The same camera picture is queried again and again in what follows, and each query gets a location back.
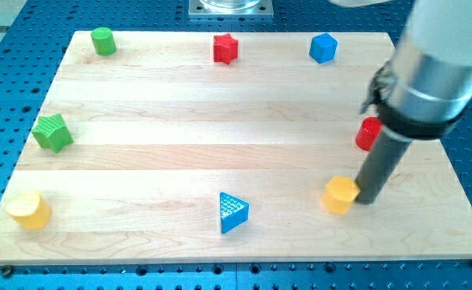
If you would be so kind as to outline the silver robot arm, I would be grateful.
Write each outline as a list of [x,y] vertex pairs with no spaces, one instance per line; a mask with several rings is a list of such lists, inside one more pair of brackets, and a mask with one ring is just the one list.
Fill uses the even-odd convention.
[[383,102],[416,122],[455,118],[472,98],[472,0],[416,0],[364,106]]

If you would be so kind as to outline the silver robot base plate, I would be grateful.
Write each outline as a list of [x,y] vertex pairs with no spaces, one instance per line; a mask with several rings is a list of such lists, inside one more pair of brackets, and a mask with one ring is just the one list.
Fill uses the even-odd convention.
[[190,19],[269,19],[274,15],[272,0],[188,0]]

